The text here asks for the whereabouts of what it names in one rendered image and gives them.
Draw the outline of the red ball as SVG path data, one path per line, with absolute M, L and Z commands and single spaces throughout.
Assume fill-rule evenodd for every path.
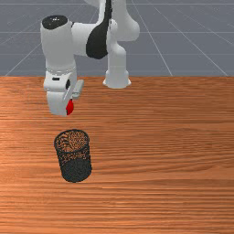
M 69 100 L 68 105 L 66 107 L 67 115 L 70 115 L 74 110 L 73 100 Z

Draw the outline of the dark mesh basket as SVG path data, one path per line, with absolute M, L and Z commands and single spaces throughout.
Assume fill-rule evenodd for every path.
M 67 130 L 56 136 L 54 147 L 62 177 L 78 183 L 91 174 L 90 137 L 82 130 Z

